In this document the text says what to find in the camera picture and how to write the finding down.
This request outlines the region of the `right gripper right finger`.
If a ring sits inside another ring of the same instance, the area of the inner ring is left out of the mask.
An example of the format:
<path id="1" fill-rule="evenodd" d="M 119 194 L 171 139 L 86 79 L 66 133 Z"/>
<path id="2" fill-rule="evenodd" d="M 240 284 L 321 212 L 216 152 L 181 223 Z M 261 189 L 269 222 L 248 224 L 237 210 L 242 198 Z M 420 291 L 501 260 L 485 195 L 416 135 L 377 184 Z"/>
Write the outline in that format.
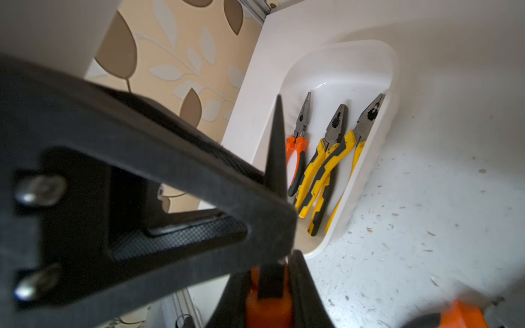
<path id="1" fill-rule="evenodd" d="M 288 272 L 293 299 L 293 326 L 334 327 L 301 251 L 293 250 L 288 256 Z"/>

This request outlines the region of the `white plastic storage box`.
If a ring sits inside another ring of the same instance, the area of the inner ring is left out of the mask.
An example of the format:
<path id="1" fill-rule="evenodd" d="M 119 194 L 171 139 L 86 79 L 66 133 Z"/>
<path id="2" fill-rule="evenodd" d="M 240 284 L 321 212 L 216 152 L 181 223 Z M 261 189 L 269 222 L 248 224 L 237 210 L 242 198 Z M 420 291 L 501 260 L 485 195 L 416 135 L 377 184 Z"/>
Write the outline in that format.
<path id="1" fill-rule="evenodd" d="M 378 40 L 360 40 L 324 46 L 301 57 L 290 68 L 280 87 L 283 99 L 285 141 L 293 134 L 298 114 L 308 92 L 312 92 L 306 129 L 309 143 L 306 166 L 339 105 L 347 105 L 345 132 L 356 126 L 361 113 L 379 94 L 385 98 L 354 169 L 351 151 L 332 173 L 333 192 L 321 227 L 310 236 L 313 210 L 298 218 L 294 247 L 306 258 L 318 256 L 343 235 L 377 163 L 386 135 L 399 108 L 400 64 L 390 45 Z M 289 159 L 288 185 L 293 179 L 296 154 Z"/>

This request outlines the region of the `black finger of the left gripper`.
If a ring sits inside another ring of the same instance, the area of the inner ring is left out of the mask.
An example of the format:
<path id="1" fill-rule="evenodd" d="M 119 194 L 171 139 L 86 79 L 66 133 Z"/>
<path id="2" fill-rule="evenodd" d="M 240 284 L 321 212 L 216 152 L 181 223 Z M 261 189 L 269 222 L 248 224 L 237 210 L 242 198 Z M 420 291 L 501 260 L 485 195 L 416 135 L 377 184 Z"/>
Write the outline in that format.
<path id="1" fill-rule="evenodd" d="M 2 327 L 95 327 L 284 258 L 296 225 L 158 102 L 1 56 Z"/>

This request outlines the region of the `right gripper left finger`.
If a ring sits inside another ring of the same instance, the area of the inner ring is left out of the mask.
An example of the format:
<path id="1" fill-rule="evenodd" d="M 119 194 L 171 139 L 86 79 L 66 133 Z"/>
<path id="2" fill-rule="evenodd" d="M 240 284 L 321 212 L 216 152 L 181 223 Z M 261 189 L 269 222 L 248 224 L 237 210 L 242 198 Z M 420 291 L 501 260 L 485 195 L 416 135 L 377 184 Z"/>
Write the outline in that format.
<path id="1" fill-rule="evenodd" d="M 246 299 L 250 294 L 251 271 L 231 275 L 206 327 L 246 327 Z"/>

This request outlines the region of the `yellow black combination pliers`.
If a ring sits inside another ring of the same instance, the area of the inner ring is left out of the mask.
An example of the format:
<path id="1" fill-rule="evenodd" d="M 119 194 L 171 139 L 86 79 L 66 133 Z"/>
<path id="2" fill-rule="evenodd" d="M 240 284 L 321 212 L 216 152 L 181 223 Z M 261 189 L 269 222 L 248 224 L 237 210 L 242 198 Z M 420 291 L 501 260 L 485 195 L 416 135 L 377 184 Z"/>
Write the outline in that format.
<path id="1" fill-rule="evenodd" d="M 357 120 L 356 126 L 351 129 L 348 133 L 344 133 L 343 139 L 341 140 L 340 146 L 332 153 L 329 158 L 328 165 L 334 165 L 334 169 L 331 172 L 331 184 L 332 187 L 332 173 L 335 171 L 337 165 L 351 152 L 354 151 L 354 159 L 352 162 L 352 169 L 354 169 L 360 159 L 369 133 L 373 127 L 376 117 L 380 111 L 380 107 L 385 98 L 384 94 L 379 94 L 370 103 L 370 105 L 361 113 Z"/>
<path id="2" fill-rule="evenodd" d="M 304 219 L 311 209 L 314 210 L 308 226 L 310 236 L 317 235 L 326 205 L 332 195 L 331 172 L 335 166 L 328 165 L 328 162 L 343 139 L 347 112 L 347 105 L 339 105 L 328 124 L 325 137 L 320 139 L 298 186 L 294 206 L 299 217 Z"/>

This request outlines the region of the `orange black combination pliers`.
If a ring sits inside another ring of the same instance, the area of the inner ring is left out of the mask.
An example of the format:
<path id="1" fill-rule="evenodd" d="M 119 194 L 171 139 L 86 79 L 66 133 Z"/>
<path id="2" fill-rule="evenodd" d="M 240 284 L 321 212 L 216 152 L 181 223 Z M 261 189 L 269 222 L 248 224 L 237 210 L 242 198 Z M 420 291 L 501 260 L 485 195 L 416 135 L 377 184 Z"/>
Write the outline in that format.
<path id="1" fill-rule="evenodd" d="M 425 314 L 414 318 L 402 328 L 488 328 L 478 306 L 455 300 L 451 307 L 441 313 Z"/>

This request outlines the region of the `small orange black pliers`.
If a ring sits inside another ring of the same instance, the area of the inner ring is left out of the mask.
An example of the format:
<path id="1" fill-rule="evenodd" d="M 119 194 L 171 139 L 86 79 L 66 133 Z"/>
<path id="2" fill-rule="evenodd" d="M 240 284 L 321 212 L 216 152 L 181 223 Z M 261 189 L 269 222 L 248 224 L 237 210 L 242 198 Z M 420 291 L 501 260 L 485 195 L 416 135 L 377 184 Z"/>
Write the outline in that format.
<path id="1" fill-rule="evenodd" d="M 286 140 L 286 160 L 291 158 L 292 154 L 296 154 L 296 166 L 293 179 L 288 188 L 288 197 L 293 197 L 300 186 L 302 176 L 306 169 L 306 151 L 309 143 L 306 139 L 306 129 L 310 118 L 312 92 L 308 92 L 302 108 L 297 116 L 295 129 L 293 134 Z"/>

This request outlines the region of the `Greener orange black pliers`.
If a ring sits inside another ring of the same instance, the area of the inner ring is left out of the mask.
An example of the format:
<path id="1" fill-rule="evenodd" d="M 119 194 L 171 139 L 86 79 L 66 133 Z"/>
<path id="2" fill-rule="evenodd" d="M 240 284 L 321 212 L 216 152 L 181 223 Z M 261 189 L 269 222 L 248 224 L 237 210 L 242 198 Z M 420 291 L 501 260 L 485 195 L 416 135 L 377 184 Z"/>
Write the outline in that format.
<path id="1" fill-rule="evenodd" d="M 265 186 L 287 198 L 287 161 L 284 143 L 282 97 L 277 96 L 265 168 Z M 292 327 L 293 297 L 287 259 L 262 265 L 251 271 L 246 298 L 246 327 Z"/>

